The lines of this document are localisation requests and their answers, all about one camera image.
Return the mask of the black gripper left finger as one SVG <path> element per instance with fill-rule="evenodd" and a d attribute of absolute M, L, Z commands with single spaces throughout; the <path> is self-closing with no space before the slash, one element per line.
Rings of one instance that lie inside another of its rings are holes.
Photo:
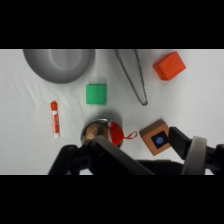
<path fill-rule="evenodd" d="M 85 169 L 94 175 L 153 175 L 103 136 L 87 140 L 80 148 L 62 147 L 49 175 L 79 175 Z"/>

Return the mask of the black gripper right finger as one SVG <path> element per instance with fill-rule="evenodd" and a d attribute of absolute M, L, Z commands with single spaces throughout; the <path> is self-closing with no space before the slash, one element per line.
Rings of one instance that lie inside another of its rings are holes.
<path fill-rule="evenodd" d="M 203 175 L 206 169 L 224 175 L 224 143 L 212 148 L 205 138 L 190 139 L 176 127 L 169 128 L 168 141 L 184 161 L 182 175 Z"/>

